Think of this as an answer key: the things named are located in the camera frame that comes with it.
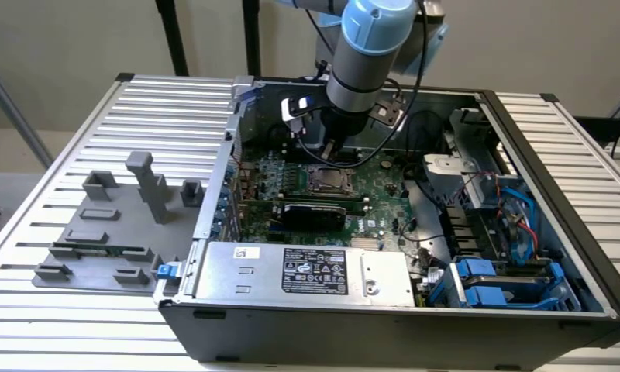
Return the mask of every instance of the circuit board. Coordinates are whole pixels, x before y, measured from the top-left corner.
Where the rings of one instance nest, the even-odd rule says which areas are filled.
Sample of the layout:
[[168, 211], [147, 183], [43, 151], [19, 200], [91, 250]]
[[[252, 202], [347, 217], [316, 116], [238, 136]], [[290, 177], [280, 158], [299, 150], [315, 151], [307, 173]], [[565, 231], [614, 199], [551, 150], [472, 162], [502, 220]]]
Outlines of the circuit board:
[[[362, 246], [375, 250], [403, 250], [411, 256], [414, 248], [394, 228], [394, 220], [402, 227], [411, 219], [411, 206], [403, 190], [402, 168], [394, 166], [392, 161], [380, 154], [362, 167], [339, 174], [338, 170], [318, 164], [287, 163], [274, 152], [251, 158], [251, 162], [244, 163], [250, 168], [248, 180], [242, 179], [246, 196], [242, 200], [242, 240], [248, 243]], [[319, 172], [324, 172], [324, 179], [328, 175], [331, 184], [314, 181], [314, 174]], [[344, 227], [339, 231], [288, 231], [276, 211], [291, 202], [343, 207], [347, 210]]]

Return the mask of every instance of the aluminum profile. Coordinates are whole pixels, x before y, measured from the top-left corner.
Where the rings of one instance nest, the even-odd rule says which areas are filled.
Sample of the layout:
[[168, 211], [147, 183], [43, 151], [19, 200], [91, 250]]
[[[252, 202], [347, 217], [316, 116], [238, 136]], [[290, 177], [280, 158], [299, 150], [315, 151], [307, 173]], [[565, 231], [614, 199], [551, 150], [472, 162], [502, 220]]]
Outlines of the aluminum profile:
[[558, 102], [498, 96], [620, 273], [619, 166]]

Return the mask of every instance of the green circuit board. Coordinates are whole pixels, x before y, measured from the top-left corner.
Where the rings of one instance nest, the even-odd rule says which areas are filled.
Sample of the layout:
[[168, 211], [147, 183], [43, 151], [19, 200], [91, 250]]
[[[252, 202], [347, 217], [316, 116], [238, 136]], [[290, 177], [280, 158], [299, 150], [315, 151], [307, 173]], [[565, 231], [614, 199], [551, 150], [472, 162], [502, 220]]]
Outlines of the green circuit board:
[[[350, 246], [354, 238], [371, 238], [376, 239], [382, 250], [403, 248], [398, 248], [400, 242], [392, 223], [398, 219], [399, 225], [404, 225], [411, 218], [411, 206], [408, 198], [402, 197], [402, 168], [382, 166], [382, 161], [392, 163], [392, 158], [380, 154], [362, 167], [350, 170], [350, 192], [332, 197], [318, 195], [310, 186], [312, 172], [323, 166], [287, 163], [274, 153], [256, 155], [247, 158], [254, 167], [248, 184], [259, 188], [259, 195], [252, 198], [254, 193], [247, 192], [242, 201], [244, 242]], [[275, 211], [291, 203], [291, 198], [302, 204], [343, 207], [347, 210], [344, 228], [334, 232], [287, 231], [276, 220]]]

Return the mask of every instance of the warning label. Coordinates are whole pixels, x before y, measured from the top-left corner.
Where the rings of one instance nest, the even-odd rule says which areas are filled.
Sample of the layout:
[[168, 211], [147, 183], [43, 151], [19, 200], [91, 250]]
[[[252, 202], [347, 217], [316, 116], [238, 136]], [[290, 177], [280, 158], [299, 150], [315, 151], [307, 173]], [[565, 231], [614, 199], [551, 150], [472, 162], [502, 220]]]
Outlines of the warning label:
[[283, 290], [287, 293], [348, 295], [344, 251], [286, 248]]

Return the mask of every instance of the white wall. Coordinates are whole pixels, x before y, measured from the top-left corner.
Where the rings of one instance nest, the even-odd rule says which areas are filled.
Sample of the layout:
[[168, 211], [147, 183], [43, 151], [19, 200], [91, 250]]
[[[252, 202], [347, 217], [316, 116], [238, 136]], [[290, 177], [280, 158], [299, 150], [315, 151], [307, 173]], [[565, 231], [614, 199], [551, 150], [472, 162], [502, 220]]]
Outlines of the white wall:
[[[620, 0], [443, 0], [451, 31], [426, 84], [552, 92], [574, 113], [620, 97]], [[307, 74], [306, 13], [263, 0], [263, 73]], [[242, 1], [178, 0], [191, 73], [246, 73]], [[154, 0], [0, 0], [0, 78], [37, 128], [75, 130], [117, 72], [171, 74]], [[0, 126], [9, 126], [0, 112]]]

